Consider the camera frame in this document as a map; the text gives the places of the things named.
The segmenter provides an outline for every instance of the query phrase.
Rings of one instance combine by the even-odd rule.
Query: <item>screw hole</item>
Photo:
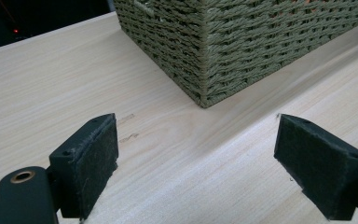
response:
[[[355,159],[358,159],[358,154],[354,152],[350,152],[350,156],[354,157]]]
[[[34,171],[24,171],[20,172],[13,177],[11,177],[10,182],[13,184],[20,184],[34,177]]]
[[[62,155],[64,155],[64,156],[69,156],[69,155],[71,155],[71,151],[66,150],[66,151],[64,151],[64,152],[62,153]]]

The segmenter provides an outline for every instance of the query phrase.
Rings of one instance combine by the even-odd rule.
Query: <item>metal ring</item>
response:
[[[13,175],[11,177],[10,182],[13,184],[20,184],[27,180],[30,180],[34,177],[35,172],[34,171],[22,171],[16,175]]]

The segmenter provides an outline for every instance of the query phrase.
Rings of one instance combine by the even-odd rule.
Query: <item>foam padding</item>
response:
[[[87,218],[117,169],[114,114],[92,119],[50,156],[52,173],[62,182],[62,216]]]
[[[274,157],[326,218],[351,220],[346,188],[358,179],[358,149],[308,120],[281,115]]]

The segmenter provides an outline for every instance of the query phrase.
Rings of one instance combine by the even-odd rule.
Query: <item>table surface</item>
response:
[[[86,223],[327,223],[273,158],[278,117],[358,148],[358,27],[208,109],[116,13],[2,47],[0,179],[48,167],[55,148],[107,113],[117,115],[118,169]]]

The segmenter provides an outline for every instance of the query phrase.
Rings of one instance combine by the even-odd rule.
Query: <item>woven basket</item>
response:
[[[116,0],[122,30],[208,107],[358,25],[358,0]]]

